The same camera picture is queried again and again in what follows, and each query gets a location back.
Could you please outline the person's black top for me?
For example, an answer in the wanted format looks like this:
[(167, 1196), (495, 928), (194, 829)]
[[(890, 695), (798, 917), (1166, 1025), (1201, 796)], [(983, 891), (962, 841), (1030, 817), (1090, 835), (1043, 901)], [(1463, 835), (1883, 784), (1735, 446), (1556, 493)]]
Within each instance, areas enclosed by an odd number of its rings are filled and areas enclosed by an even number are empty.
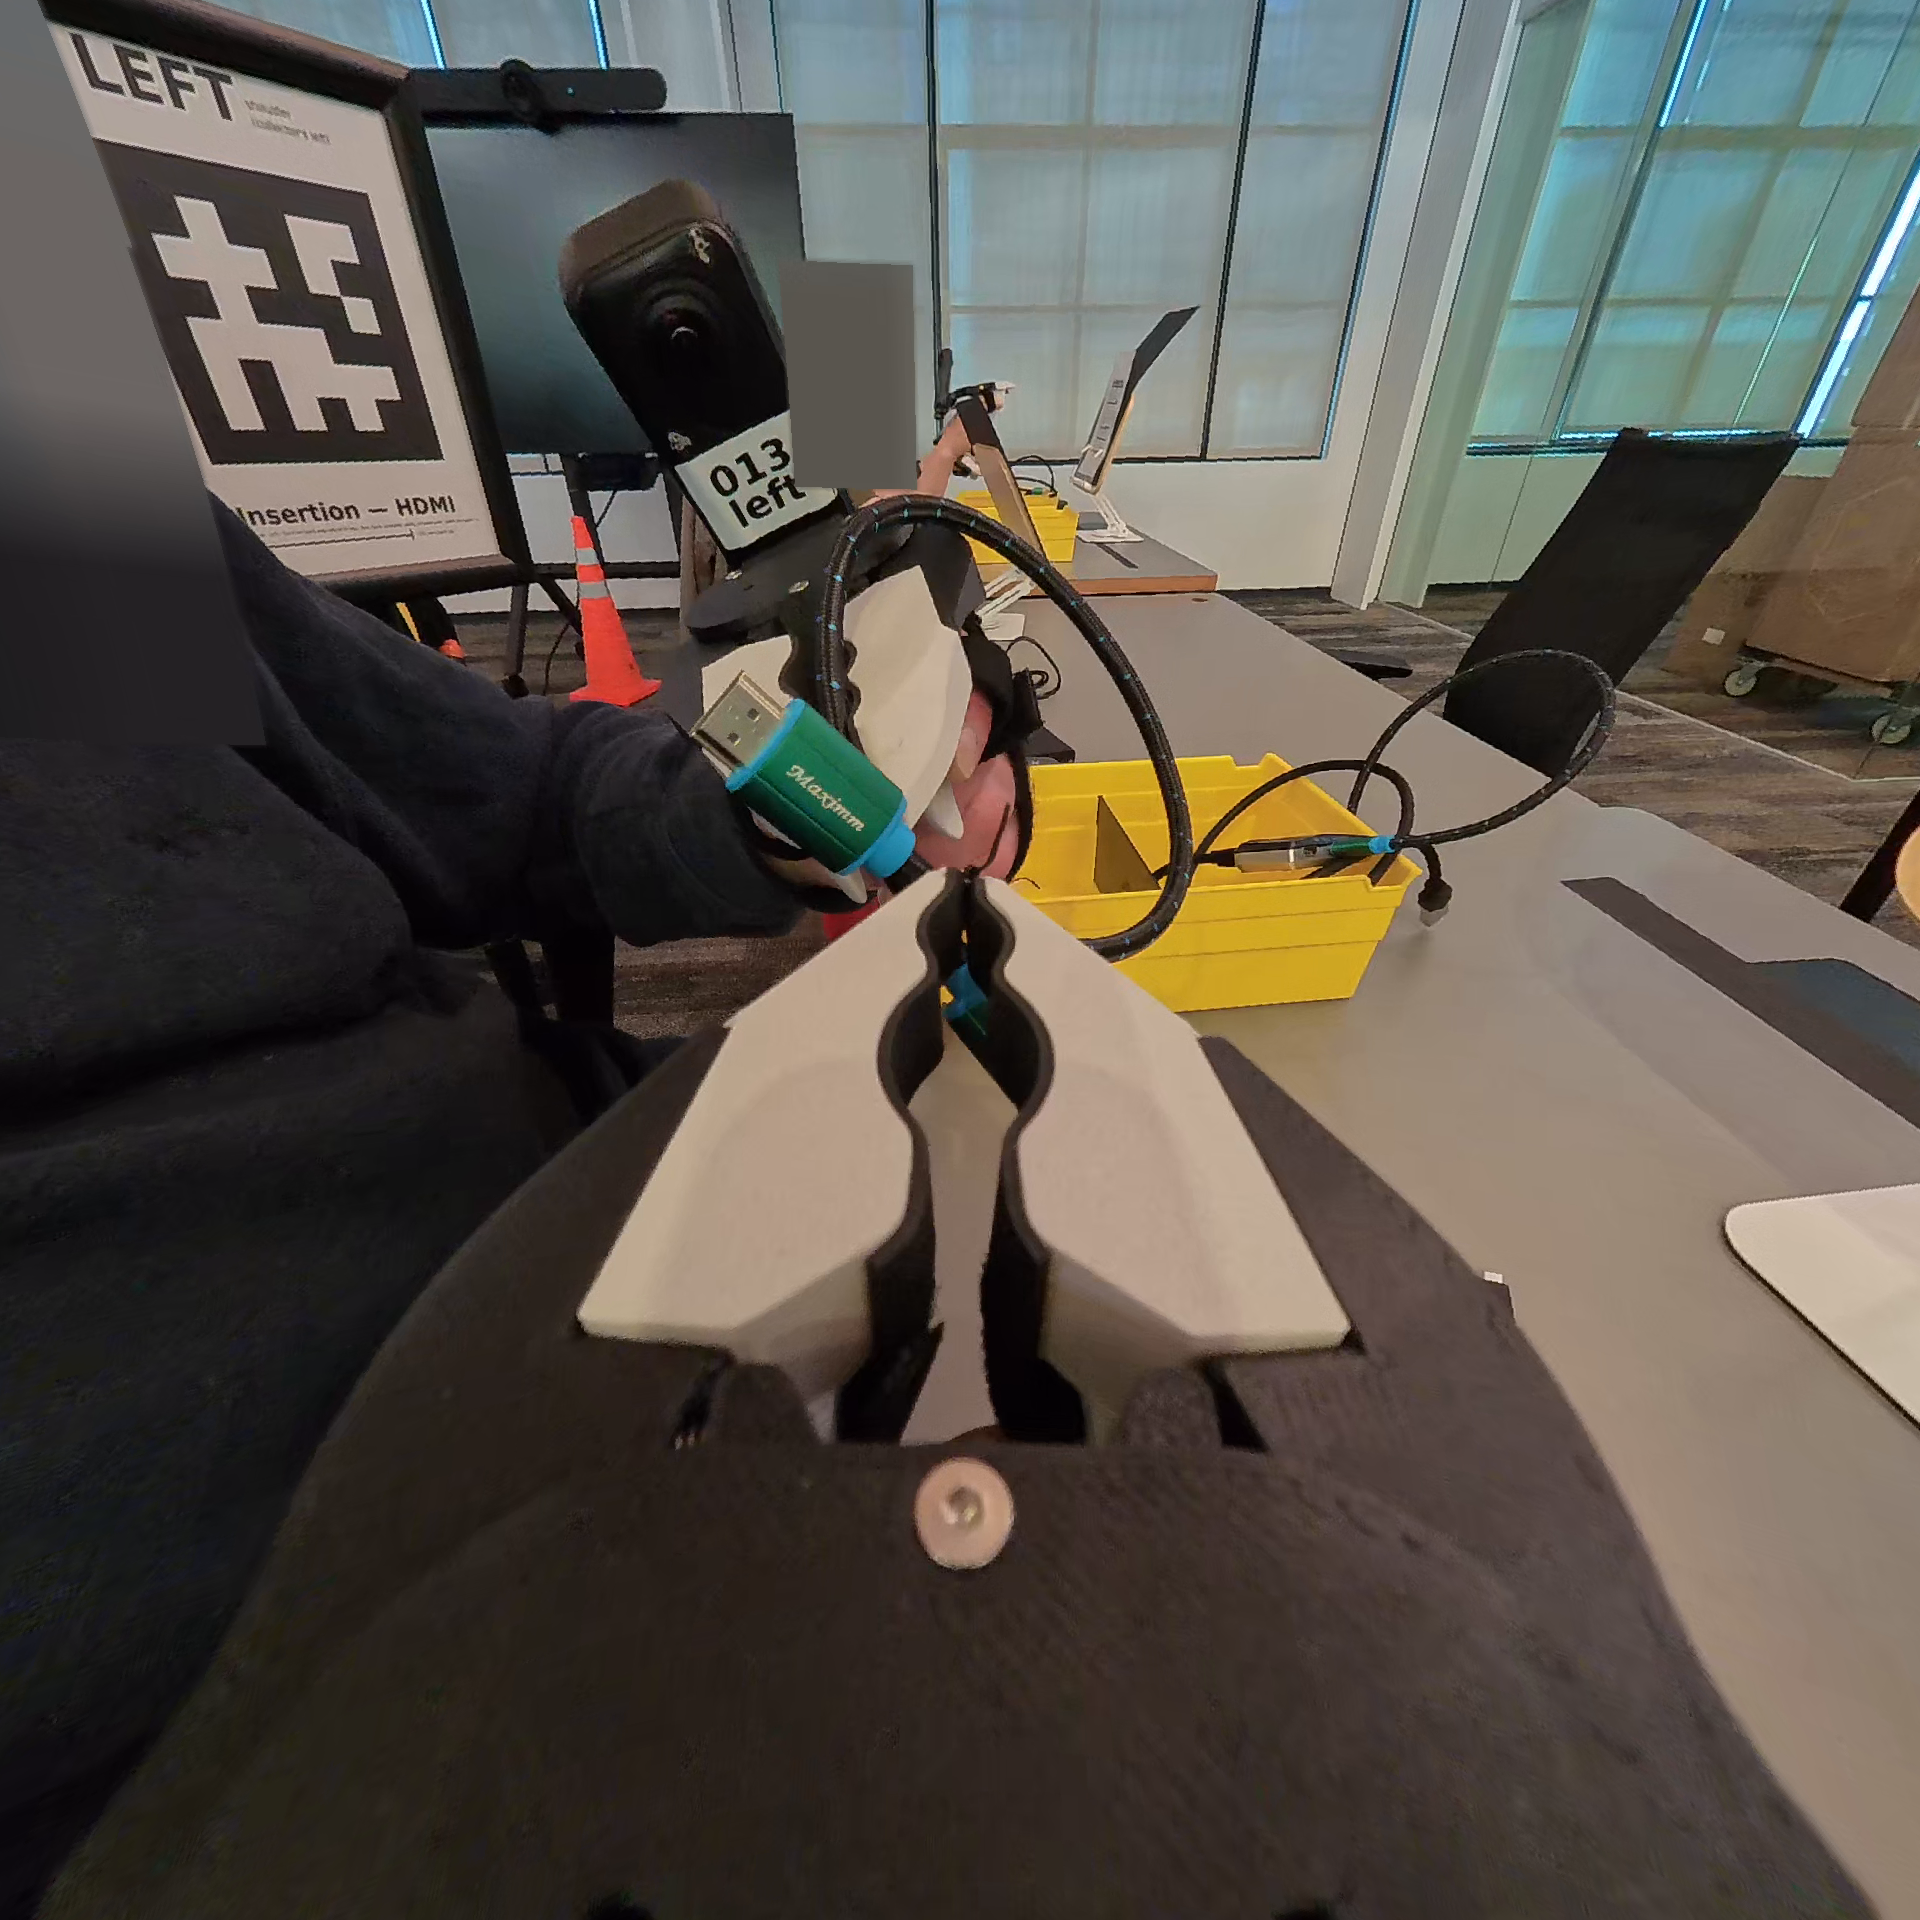
[(637, 1074), (478, 946), (420, 942), (239, 748), (4, 742), (4, 1915), (396, 1321)]

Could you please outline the cart with cardboard boxes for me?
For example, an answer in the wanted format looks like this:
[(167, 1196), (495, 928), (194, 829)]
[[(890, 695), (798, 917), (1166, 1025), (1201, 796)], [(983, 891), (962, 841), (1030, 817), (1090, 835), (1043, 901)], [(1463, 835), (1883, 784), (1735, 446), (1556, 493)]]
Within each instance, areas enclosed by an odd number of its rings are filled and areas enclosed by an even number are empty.
[(1916, 742), (1916, 429), (1860, 429), (1828, 474), (1782, 474), (1683, 611), (1667, 670), (1727, 699), (1877, 697), (1875, 746)]

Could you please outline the framed marker sign board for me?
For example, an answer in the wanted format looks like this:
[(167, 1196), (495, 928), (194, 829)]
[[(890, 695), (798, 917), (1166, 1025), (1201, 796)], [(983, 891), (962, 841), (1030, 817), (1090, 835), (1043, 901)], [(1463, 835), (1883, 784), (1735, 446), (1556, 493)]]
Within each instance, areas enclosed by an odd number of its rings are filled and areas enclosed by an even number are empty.
[(404, 65), (214, 3), (43, 5), (204, 483), (342, 592), (530, 557)]

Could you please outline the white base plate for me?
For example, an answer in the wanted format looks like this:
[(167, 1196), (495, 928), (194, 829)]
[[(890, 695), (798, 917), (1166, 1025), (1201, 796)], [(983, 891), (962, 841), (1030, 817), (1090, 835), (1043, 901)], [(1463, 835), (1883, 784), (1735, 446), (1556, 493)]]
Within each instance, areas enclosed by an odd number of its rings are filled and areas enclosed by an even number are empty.
[(1918, 1422), (1918, 1185), (1749, 1202), (1731, 1253), (1861, 1379)]

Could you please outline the yellow plastic bin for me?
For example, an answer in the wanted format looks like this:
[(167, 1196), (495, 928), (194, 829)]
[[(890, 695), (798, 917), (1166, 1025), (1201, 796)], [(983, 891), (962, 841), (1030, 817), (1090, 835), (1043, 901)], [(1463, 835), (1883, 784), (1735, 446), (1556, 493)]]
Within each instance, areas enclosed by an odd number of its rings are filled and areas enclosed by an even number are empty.
[[(1014, 889), (1072, 936), (1133, 924), (1156, 903), (1170, 852), (1164, 796), (1146, 759), (1043, 763), (1032, 771), (1032, 837)], [(1313, 777), (1259, 798), (1208, 847), (1174, 924), (1121, 971), (1168, 1008), (1222, 1012), (1343, 1000), (1356, 992), (1401, 901), (1422, 878), (1401, 851), (1331, 874), (1243, 870), (1243, 841), (1372, 831)]]

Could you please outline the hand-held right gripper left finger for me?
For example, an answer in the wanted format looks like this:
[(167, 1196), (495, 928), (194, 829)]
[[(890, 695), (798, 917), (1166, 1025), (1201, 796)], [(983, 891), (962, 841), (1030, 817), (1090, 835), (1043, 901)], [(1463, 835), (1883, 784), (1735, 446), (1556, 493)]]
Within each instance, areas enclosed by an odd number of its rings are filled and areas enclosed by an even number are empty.
[(577, 1319), (785, 1369), (886, 1364), (931, 1331), (911, 1095), (940, 1064), (962, 876), (929, 874), (727, 1023)]

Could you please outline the person's left hand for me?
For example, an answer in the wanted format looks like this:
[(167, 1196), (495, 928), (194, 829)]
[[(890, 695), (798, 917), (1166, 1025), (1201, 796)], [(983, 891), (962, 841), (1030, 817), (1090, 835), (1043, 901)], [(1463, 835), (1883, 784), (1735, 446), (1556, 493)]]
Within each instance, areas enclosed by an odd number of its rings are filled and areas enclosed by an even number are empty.
[(929, 808), (915, 833), (915, 854), (931, 870), (969, 870), (1012, 880), (1032, 837), (1030, 775), (1020, 751), (989, 749), (995, 709), (973, 689), (940, 796), (958, 819), (948, 833)]

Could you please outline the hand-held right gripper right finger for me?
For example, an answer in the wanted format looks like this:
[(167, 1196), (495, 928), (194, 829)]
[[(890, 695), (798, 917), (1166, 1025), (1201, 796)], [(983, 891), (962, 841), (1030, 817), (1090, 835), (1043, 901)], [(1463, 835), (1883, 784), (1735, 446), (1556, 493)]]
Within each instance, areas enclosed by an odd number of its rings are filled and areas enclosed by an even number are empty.
[(1350, 1332), (1193, 1027), (997, 878), (968, 961), (1014, 1119), (981, 1272), (997, 1377), (1140, 1377)]

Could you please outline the orange traffic cone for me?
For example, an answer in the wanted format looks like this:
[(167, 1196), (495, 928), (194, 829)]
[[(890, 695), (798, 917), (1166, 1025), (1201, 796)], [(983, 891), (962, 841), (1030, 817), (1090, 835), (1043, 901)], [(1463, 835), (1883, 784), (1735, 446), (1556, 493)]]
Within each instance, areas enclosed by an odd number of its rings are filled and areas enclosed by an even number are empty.
[(575, 705), (637, 707), (659, 693), (629, 645), (612, 598), (587, 512), (571, 514), (573, 602), (585, 646), (587, 681), (567, 695)]

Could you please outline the person's left forearm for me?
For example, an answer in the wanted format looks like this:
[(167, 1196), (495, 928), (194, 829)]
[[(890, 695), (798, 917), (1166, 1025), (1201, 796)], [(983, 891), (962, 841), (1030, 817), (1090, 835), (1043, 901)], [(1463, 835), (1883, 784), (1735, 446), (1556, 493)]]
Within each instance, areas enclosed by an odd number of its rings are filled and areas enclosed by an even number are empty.
[(210, 497), (252, 641), (252, 767), (365, 854), (418, 940), (775, 936), (851, 899), (668, 716), (513, 699), (291, 571)]

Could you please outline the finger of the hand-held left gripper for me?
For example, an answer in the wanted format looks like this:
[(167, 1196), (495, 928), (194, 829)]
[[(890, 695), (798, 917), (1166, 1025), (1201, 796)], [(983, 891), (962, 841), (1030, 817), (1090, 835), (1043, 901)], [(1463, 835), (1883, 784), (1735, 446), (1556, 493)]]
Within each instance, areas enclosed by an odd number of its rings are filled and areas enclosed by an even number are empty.
[(876, 580), (847, 606), (851, 726), (905, 802), (917, 835), (958, 845), (962, 786), (983, 759), (983, 701), (960, 631), (919, 569)]

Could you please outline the black webcam bar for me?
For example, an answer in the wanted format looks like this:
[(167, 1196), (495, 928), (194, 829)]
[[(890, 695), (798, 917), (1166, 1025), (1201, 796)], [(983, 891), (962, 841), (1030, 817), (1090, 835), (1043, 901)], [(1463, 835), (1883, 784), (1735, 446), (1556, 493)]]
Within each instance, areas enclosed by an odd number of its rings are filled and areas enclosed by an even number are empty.
[(542, 69), (524, 60), (493, 65), (416, 65), (404, 91), (421, 120), (507, 120), (542, 131), (594, 116), (637, 116), (668, 104), (666, 79), (653, 65)]

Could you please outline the grey background table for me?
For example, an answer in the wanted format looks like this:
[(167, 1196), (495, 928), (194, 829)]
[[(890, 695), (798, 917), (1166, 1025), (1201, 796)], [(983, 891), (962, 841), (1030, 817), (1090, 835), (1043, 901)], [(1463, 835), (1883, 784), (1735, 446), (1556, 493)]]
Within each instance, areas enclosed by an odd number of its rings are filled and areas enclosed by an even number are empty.
[[(1014, 569), (999, 555), (969, 540), (973, 559), (987, 598), (1003, 600), (1034, 592), (1032, 584), (1018, 584)], [(1216, 571), (1203, 565), (1162, 540), (1140, 536), (1137, 540), (1074, 540), (1069, 561), (1051, 565), (1069, 577), (1084, 596), (1113, 594), (1158, 594), (1158, 592), (1212, 592), (1216, 590)]]

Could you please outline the black monitor screen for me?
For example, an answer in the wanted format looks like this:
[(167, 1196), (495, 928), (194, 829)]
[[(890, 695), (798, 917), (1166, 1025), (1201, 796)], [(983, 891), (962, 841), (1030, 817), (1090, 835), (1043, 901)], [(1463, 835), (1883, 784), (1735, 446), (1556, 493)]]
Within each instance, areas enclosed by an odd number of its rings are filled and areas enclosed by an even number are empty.
[(507, 452), (649, 450), (571, 322), (559, 281), (569, 234), (684, 178), (742, 238), (769, 299), (804, 254), (791, 118), (777, 112), (616, 114), (557, 131), (497, 118), (423, 118), (493, 419)]

